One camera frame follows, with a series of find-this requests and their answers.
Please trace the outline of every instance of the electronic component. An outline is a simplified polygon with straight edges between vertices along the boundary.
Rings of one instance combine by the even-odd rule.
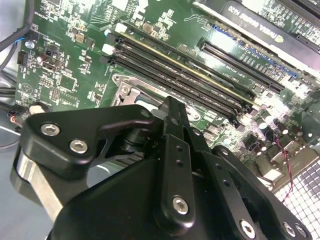
[[[256,124],[261,130],[266,129],[268,127],[268,124],[262,118],[258,118],[256,120]]]
[[[278,127],[279,131],[285,135],[288,134],[289,130],[287,129],[287,127],[281,123],[281,122],[276,122],[276,126]]]
[[[292,130],[292,132],[293,132],[296,136],[298,136],[298,137],[301,137],[301,136],[304,134],[304,133],[302,132],[301,128],[298,127],[297,125],[293,125],[293,126],[291,127],[291,130]]]
[[[19,51],[16,63],[22,66],[26,66],[28,64],[28,57],[29,54],[27,52]]]
[[[154,26],[149,23],[144,23],[142,26],[142,30],[145,31],[147,34],[151,34],[154,30]]]
[[[74,36],[74,40],[80,44],[83,44],[84,41],[85,41],[85,35],[83,35],[82,33],[77,33],[75,36]]]
[[[93,40],[92,38],[89,38],[89,37],[88,37],[88,38],[85,40],[85,44],[86,44],[86,46],[87,46],[89,49],[93,47],[94,43],[95,43],[95,40]]]
[[[284,0],[282,2],[291,2],[290,6],[287,5],[287,7],[294,8],[293,12],[300,14],[307,21],[316,22],[316,25],[319,25],[318,18],[310,13],[306,15],[306,11],[299,11],[295,6],[297,4],[293,1]],[[241,3],[233,0],[196,0],[194,5],[221,20],[227,19],[228,25],[232,25],[232,27],[254,40],[263,42],[263,45],[270,50],[277,51],[274,48],[276,47],[310,68],[320,71],[320,55],[317,52]]]

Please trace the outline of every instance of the black cable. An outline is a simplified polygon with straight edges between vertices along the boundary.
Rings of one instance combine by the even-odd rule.
[[[11,148],[11,147],[15,146],[18,142],[19,142],[19,140],[14,141],[13,143],[10,143],[10,144],[7,144],[7,145],[2,145],[2,146],[0,146],[0,150]]]
[[[12,107],[11,105],[6,104],[6,103],[0,101],[0,109],[3,110],[3,111],[5,111],[6,113],[9,112],[9,110],[11,109],[11,107]]]
[[[14,44],[17,39],[23,37],[30,30],[34,21],[36,0],[27,0],[26,2],[28,4],[28,12],[25,24],[0,42],[0,52],[9,47],[11,44]]]
[[[10,59],[12,58],[12,56],[15,54],[16,50],[17,50],[17,45],[13,44],[8,56],[5,57],[4,61],[2,62],[2,64],[0,65],[0,72],[2,72],[3,69],[5,69],[5,67],[8,65]]]
[[[16,92],[15,87],[0,86],[0,93],[15,93],[15,92]]]
[[[5,71],[0,71],[0,77],[12,86],[17,85],[17,81],[9,76]]]

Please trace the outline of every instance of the green circuit board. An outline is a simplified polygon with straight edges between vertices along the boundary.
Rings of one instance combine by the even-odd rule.
[[[22,45],[21,50],[28,54],[28,60],[27,64],[19,67],[16,103],[29,106],[34,102],[41,102],[51,111],[108,107],[118,90],[113,79],[115,75],[136,78],[157,87],[152,80],[134,71],[100,61],[101,56],[107,55],[108,34],[124,28],[125,25],[121,21],[132,26],[131,29],[136,29],[124,30],[125,34],[133,39],[151,48],[157,48],[139,34],[139,31],[144,32],[151,39],[161,41],[210,66],[256,94],[252,103],[258,114],[254,117],[243,116],[243,131],[235,130],[228,120],[218,113],[197,104],[192,105],[199,115],[191,121],[193,126],[206,131],[209,124],[215,124],[221,129],[216,135],[208,134],[207,141],[210,146],[224,144],[232,151],[237,151],[243,145],[242,139],[248,134],[254,133],[263,138],[264,135],[252,121],[267,110],[281,122],[288,125],[299,124],[301,113],[314,100],[310,97],[310,92],[315,90],[314,86],[299,77],[294,78],[292,73],[289,74],[279,65],[271,64],[265,55],[253,50],[252,46],[214,27],[214,20],[195,8],[192,2],[37,0],[32,30],[38,33],[38,38],[33,41],[33,49]],[[208,58],[199,48],[202,39],[281,83],[285,89],[280,93],[274,93],[236,68]],[[48,69],[38,61],[39,57],[52,48],[59,52],[58,70]],[[180,60],[176,54],[166,51],[165,47],[159,47],[157,50],[175,61]],[[169,89],[163,91],[179,98]]]

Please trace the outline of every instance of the motherboard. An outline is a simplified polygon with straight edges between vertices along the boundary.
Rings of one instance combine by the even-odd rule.
[[[210,147],[224,145],[260,170],[266,162],[279,174],[262,175],[274,181],[286,175],[275,138],[292,159],[319,146],[320,20],[316,7],[295,3],[299,15],[278,0],[251,2],[37,0],[18,53],[16,104],[154,111],[172,96]],[[242,28],[259,24],[251,15],[265,28],[251,37],[227,13],[242,19]],[[286,56],[259,41],[266,37]]]

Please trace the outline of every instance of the hole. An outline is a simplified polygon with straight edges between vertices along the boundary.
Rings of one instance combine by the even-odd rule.
[[[176,146],[176,149],[178,150],[178,152],[182,152],[182,147],[180,147],[179,145]]]
[[[248,199],[248,198],[242,198],[242,201],[246,207],[246,209],[249,212],[250,217],[252,218],[252,221],[254,223],[257,223],[259,221],[259,212],[257,211],[256,206]]]
[[[215,165],[219,170],[222,170],[222,166],[220,166],[218,163]]]
[[[227,180],[223,180],[224,185],[226,185],[227,187],[230,187],[230,183]]]
[[[180,160],[177,160],[175,162],[179,167],[182,167],[184,165],[184,163],[182,161],[180,161]]]

